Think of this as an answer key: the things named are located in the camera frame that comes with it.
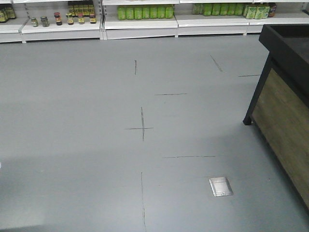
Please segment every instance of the shelf base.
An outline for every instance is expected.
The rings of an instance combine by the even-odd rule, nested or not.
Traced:
[[[0,43],[21,42],[22,36],[20,33],[5,33],[0,34]]]
[[[58,32],[39,32],[22,34],[23,42],[38,40],[65,40],[65,39],[87,39],[100,38],[102,32],[100,30],[77,30],[77,31],[58,31]]]
[[[185,27],[178,28],[178,35],[212,35],[212,34],[246,34],[244,26],[213,26],[213,27]]]
[[[177,28],[170,29],[116,29],[105,30],[107,40],[176,36]]]

